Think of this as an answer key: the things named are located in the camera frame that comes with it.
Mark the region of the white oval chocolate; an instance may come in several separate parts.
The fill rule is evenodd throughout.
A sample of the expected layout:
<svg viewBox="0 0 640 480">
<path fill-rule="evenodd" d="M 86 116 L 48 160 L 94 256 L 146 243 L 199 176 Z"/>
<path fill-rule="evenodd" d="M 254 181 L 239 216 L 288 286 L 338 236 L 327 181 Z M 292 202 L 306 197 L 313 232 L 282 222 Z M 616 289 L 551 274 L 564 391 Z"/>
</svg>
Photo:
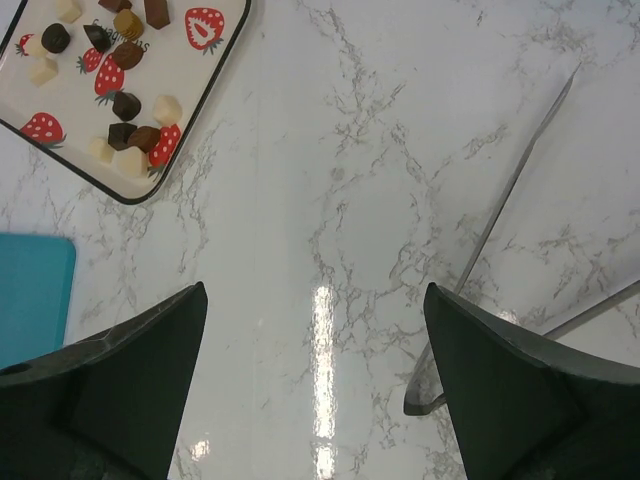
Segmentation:
<svg viewBox="0 0 640 480">
<path fill-rule="evenodd" d="M 183 116 L 178 100 L 171 95 L 158 95 L 153 106 L 153 117 L 162 126 L 177 124 Z"/>
</svg>

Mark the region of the metal serving tongs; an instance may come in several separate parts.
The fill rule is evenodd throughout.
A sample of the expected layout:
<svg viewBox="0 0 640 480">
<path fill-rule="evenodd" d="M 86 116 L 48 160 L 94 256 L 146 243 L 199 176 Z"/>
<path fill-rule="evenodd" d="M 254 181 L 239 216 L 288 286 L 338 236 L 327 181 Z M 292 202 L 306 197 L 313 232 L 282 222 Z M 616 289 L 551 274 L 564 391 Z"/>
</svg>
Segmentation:
<svg viewBox="0 0 640 480">
<path fill-rule="evenodd" d="M 536 128 L 532 137 L 530 138 L 527 146 L 525 147 L 520 159 L 518 160 L 513 173 L 508 177 L 506 184 L 500 193 L 500 196 L 494 203 L 490 216 L 487 219 L 480 237 L 472 251 L 472 254 L 467 261 L 463 272 L 453 288 L 455 295 L 460 295 L 463 291 L 465 284 L 467 283 L 474 267 L 476 266 L 480 254 L 487 244 L 498 220 L 507 205 L 509 198 L 525 169 L 527 162 L 534 150 L 534 147 L 540 137 L 544 134 L 545 130 L 552 123 L 553 119 L 561 109 L 564 101 L 566 100 L 571 88 L 574 84 L 574 79 L 582 63 L 579 62 L 571 75 L 568 77 L 566 83 L 563 85 L 562 90 L 554 100 L 553 104 L 545 114 L 543 120 Z M 590 308 L 584 310 L 580 314 L 570 318 L 561 325 L 554 327 L 548 332 L 544 333 L 545 337 L 550 339 L 558 339 L 563 335 L 566 335 L 579 326 L 593 320 L 594 318 L 614 309 L 621 303 L 639 294 L 639 281 L 635 280 L 631 282 L 623 289 L 616 293 L 606 297 L 602 301 L 596 303 Z M 422 354 L 420 355 L 413 374 L 407 386 L 404 401 L 403 401 L 403 413 L 407 416 L 426 416 L 432 413 L 434 410 L 440 408 L 446 403 L 446 396 L 441 384 L 438 368 L 436 366 L 433 348 L 430 342 L 427 342 Z"/>
</svg>

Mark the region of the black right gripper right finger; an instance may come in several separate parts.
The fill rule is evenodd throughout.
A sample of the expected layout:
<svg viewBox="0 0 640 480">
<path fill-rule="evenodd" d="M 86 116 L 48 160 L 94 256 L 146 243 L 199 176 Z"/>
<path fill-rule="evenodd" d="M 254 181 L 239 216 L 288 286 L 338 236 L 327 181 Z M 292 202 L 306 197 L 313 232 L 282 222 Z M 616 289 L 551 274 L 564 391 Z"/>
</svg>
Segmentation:
<svg viewBox="0 0 640 480">
<path fill-rule="evenodd" d="M 639 370 L 429 284 L 424 315 L 470 479 L 636 479 Z"/>
</svg>

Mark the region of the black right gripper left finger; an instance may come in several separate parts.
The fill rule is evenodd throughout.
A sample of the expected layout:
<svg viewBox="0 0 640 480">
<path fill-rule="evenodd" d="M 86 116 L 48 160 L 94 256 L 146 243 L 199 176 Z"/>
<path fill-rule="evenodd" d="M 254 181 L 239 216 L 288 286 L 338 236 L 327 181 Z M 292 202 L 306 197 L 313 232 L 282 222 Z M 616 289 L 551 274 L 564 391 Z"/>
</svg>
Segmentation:
<svg viewBox="0 0 640 480">
<path fill-rule="evenodd" d="M 203 283 L 1 371 L 4 479 L 165 479 L 205 329 Z"/>
</svg>

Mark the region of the dark square chocolate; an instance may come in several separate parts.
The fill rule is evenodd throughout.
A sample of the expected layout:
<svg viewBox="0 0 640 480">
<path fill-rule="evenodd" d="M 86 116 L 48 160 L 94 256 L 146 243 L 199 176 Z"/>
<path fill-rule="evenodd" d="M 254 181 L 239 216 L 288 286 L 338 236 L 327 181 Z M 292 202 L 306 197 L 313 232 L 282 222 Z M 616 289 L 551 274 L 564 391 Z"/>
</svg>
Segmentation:
<svg viewBox="0 0 640 480">
<path fill-rule="evenodd" d="M 128 147 L 130 136 L 137 130 L 137 126 L 127 122 L 113 123 L 108 129 L 108 144 L 116 151 L 125 150 Z"/>
</svg>

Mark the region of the white round chocolate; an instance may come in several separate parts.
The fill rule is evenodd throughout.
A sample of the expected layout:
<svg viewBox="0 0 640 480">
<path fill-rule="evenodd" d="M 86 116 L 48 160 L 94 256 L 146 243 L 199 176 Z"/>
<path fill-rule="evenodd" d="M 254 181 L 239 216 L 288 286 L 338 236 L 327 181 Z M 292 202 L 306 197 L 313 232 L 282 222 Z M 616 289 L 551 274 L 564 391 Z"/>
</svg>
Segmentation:
<svg viewBox="0 0 640 480">
<path fill-rule="evenodd" d="M 143 178 L 149 167 L 148 155 L 138 147 L 118 151 L 113 157 L 114 168 L 126 178 Z"/>
</svg>

